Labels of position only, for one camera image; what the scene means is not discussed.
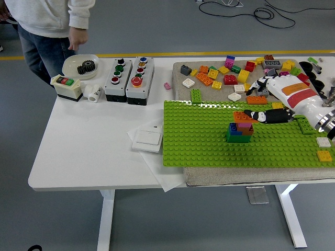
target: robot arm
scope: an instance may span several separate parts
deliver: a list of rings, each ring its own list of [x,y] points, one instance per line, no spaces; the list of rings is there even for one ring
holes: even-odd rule
[[[248,116],[263,123],[284,123],[293,120],[294,114],[304,115],[312,127],[326,131],[331,140],[335,137],[335,110],[329,101],[323,102],[320,96],[301,82],[296,76],[263,77],[253,83],[247,92],[267,88],[288,109],[273,109],[265,112],[245,110]]]

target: green lego baseplate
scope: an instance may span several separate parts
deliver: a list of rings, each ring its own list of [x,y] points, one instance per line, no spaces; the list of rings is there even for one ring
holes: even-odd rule
[[[176,167],[334,167],[320,162],[316,137],[302,134],[296,120],[282,124],[254,123],[249,143],[227,143],[234,111],[265,111],[267,105],[246,102],[164,102],[163,165]],[[327,150],[334,157],[335,148]]]

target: white control box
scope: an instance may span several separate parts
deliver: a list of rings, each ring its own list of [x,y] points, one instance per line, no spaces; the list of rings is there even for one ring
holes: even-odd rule
[[[104,85],[107,101],[127,102],[126,86],[131,70],[132,60],[116,59],[114,61]]]
[[[153,73],[153,58],[136,57],[126,88],[127,102],[129,104],[141,106],[147,105]]]

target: human hand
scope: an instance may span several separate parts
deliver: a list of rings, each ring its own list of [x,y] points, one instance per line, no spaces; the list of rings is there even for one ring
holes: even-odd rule
[[[9,17],[9,12],[4,0],[0,0],[0,20],[7,20]]]
[[[84,44],[88,41],[87,30],[70,27],[69,41],[70,46],[68,49],[77,51],[80,44]]]

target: red lego brick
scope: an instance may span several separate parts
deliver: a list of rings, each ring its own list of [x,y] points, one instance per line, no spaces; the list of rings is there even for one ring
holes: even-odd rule
[[[213,79],[207,76],[207,74],[200,72],[195,76],[201,83],[206,86],[209,86],[213,83]]]
[[[258,123],[257,120],[250,118],[243,111],[234,111],[233,116],[235,123]]]
[[[267,99],[264,96],[247,96],[249,105],[266,105]]]
[[[202,66],[200,66],[200,68],[199,68],[199,72],[208,74],[208,69],[209,69],[208,66],[204,66],[204,65],[202,65]]]
[[[225,85],[237,85],[237,79],[234,75],[225,75],[224,83]]]
[[[297,76],[302,82],[304,82],[307,86],[309,86],[309,82],[307,80],[309,80],[309,77],[306,76],[304,73],[300,73]]]
[[[253,70],[255,69],[256,65],[254,62],[250,62],[250,61],[247,61],[247,64],[245,66],[245,70],[248,71],[248,72],[253,72]]]

